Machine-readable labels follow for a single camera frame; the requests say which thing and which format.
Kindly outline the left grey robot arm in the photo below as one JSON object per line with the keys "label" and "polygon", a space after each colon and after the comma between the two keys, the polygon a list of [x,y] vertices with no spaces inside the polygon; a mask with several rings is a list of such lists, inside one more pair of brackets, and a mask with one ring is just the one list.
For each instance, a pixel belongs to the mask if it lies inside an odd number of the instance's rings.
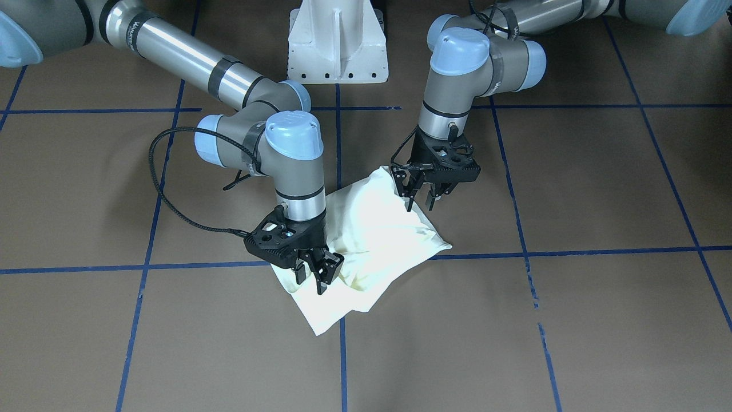
{"label": "left grey robot arm", "polygon": [[428,31],[428,81],[405,164],[393,157],[389,170],[397,195],[411,210],[429,185],[428,208],[460,183],[473,182],[480,167],[465,128],[478,97],[534,87],[547,57],[534,37],[603,15],[662,29],[670,35],[706,31],[730,10],[729,1],[497,1],[469,16],[442,15]]}

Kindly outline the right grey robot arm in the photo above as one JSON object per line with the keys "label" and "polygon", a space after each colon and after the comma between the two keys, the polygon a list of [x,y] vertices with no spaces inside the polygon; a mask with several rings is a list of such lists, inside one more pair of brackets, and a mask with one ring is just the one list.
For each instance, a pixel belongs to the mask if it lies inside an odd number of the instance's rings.
{"label": "right grey robot arm", "polygon": [[[327,246],[324,144],[306,88],[289,79],[272,81],[169,23],[143,1],[2,2],[2,67],[36,65],[93,43],[128,50],[228,109],[153,139],[149,169],[162,203],[191,226],[240,237],[251,255],[290,271],[298,285],[313,277],[318,294],[324,294],[344,258]],[[273,211],[246,231],[205,226],[175,208],[154,159],[164,137],[182,132],[193,133],[201,159],[238,171],[232,185],[270,178]]]}

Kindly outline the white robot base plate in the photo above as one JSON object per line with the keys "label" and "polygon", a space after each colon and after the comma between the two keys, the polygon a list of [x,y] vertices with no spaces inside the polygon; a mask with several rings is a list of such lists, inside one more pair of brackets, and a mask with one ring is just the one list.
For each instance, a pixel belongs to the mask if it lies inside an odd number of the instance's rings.
{"label": "white robot base plate", "polygon": [[371,1],[303,1],[289,13],[288,79],[302,84],[387,82],[381,19]]}

